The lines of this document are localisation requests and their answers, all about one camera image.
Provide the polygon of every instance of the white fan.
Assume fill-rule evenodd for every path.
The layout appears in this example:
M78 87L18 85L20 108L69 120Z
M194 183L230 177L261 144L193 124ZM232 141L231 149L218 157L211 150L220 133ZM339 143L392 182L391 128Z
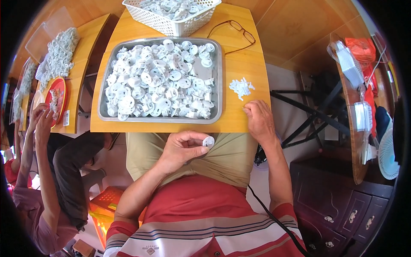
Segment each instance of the white fan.
M378 165L386 179L395 179L399 173L398 162L395 161L393 128L387 129L378 149Z

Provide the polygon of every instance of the khaki pants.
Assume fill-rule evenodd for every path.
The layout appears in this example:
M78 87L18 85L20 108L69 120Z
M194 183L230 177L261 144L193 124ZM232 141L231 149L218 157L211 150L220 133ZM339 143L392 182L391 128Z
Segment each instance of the khaki pants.
M166 177L161 185L182 176L203 175L246 188L258 143L249 133L215 134L213 148ZM169 133L126 133L126 166L133 180L146 173L163 153Z

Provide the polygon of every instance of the perforated basket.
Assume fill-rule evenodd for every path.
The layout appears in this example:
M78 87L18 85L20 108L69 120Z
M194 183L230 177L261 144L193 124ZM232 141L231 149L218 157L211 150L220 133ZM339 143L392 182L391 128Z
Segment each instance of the perforated basket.
M184 20L172 21L154 12L139 8L141 0L124 0L125 5L134 20L147 25L166 36L182 37L189 36L204 26L211 19L214 9L221 4L221 0L194 0L197 3L207 5L201 12L190 15Z

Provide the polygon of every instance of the stainless steel tray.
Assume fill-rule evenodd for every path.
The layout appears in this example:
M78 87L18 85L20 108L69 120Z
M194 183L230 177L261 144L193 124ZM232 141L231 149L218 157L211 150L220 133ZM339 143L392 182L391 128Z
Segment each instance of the stainless steel tray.
M215 51L210 53L210 58L213 61L213 65L210 68L205 68L201 65L201 59L197 58L193 67L195 67L197 76L201 79L210 79L214 78L214 86L212 87L211 101L214 103L214 108L211 109L210 119L206 120L203 118L192 119L186 117L130 117L125 122L157 122L157 123L188 123L188 124L212 124L216 122L222 113L223 108L223 66L222 66L222 50L221 46L217 41L207 38L199 37L152 37L152 38L143 38L135 39L130 41L125 41L119 43L111 51L109 61L106 65L106 70L104 72L102 85L100 88L99 101L97 106L97 114L100 119L104 121L119 121L117 117L110 117L107 114L107 97L104 93L104 90L109 86L107 83L107 77L113 72L111 67L111 62L116 60L116 55L118 51L126 47L127 49L132 49L136 45L152 46L154 44L162 44L164 39L171 39L174 43L181 44L183 41L190 41L193 44L198 46L205 45L206 43L211 43L215 47Z

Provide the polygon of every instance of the label sticker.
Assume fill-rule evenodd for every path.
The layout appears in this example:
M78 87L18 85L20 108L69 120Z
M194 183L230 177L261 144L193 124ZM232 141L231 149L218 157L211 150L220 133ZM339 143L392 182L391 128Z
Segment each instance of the label sticker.
M70 110L63 112L63 127L70 125Z

